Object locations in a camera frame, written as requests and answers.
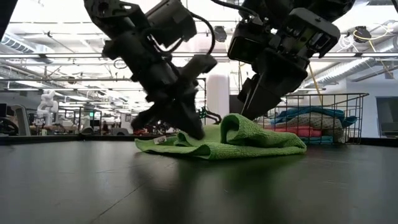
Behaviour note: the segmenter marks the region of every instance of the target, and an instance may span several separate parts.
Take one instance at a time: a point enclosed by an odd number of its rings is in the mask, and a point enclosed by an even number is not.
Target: white robot
[[[55,91],[45,90],[41,96],[42,101],[37,107],[35,124],[36,126],[51,125],[52,113],[58,113],[58,102],[54,101]]]

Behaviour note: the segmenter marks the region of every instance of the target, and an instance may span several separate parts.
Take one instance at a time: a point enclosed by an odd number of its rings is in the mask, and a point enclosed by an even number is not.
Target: white column
[[[207,109],[223,118],[229,114],[229,75],[211,74],[206,81]],[[206,119],[206,124],[212,123],[212,119]]]

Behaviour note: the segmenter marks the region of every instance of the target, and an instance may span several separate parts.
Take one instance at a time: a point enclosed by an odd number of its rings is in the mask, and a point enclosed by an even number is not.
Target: towel label
[[[161,137],[155,138],[154,142],[155,142],[155,144],[161,144],[163,142],[166,142],[166,136],[161,136]]]

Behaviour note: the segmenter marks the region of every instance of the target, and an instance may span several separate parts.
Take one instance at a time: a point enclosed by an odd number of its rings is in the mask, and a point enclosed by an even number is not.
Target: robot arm
[[[242,114],[250,119],[265,114],[281,96],[299,87],[307,76],[308,59],[315,53],[324,56],[340,37],[331,21],[354,3],[245,0],[242,7],[211,1],[239,9],[243,18],[236,27],[228,57],[250,63],[257,73],[246,80],[239,94],[245,102]],[[162,0],[145,14],[137,4],[120,0],[85,0],[85,7],[93,23],[111,39],[106,42],[103,55],[112,60],[121,57],[132,72],[131,80],[142,85],[148,102],[154,102],[138,114],[132,122],[133,129],[162,120],[201,139],[204,132],[195,109],[196,77],[217,64],[210,55],[215,44],[210,23],[184,8],[180,0]],[[171,53],[197,34],[193,18],[209,27],[211,49],[206,55],[194,55],[186,66],[178,68],[171,61]],[[271,33],[273,28],[278,30],[276,34]],[[169,51],[158,46],[170,47],[173,43],[176,44]]]

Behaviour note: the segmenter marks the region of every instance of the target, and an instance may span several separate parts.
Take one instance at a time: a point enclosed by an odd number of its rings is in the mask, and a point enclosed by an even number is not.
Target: workshop background
[[[238,1],[226,0],[239,4]],[[126,1],[139,3],[144,12],[159,0]],[[218,65],[210,74],[200,75],[197,108],[206,106],[206,78],[212,74],[229,76],[231,94],[238,94],[242,82],[254,75],[250,65],[231,61],[226,56],[229,41],[240,20],[234,9],[228,9],[205,0],[182,1],[184,6],[210,21],[218,41],[213,55]],[[341,31],[341,39],[330,52],[397,52],[398,14],[391,1],[356,1],[353,9],[334,22]],[[205,53],[211,42],[207,26],[197,21],[198,34],[183,43],[174,53],[173,63],[182,66],[196,53]],[[366,26],[372,35],[372,44],[354,41],[348,31]],[[136,115],[148,109],[146,94],[139,83],[129,81],[131,72],[122,61],[101,56],[105,36],[91,21],[82,0],[19,0],[0,44],[0,78],[20,78],[23,81],[0,82],[0,103],[12,103],[36,109],[40,104],[39,90],[57,90],[56,100],[64,109],[74,109],[90,103],[102,111],[108,121],[124,121],[126,114]],[[23,53],[48,54],[51,59],[26,59]],[[328,57],[312,58],[311,66],[321,93],[369,93],[363,102],[362,137],[383,136],[381,122],[397,123],[398,108],[392,103],[398,98],[396,57]],[[27,78],[65,79],[68,82],[36,82]],[[316,93],[311,76],[293,95]]]

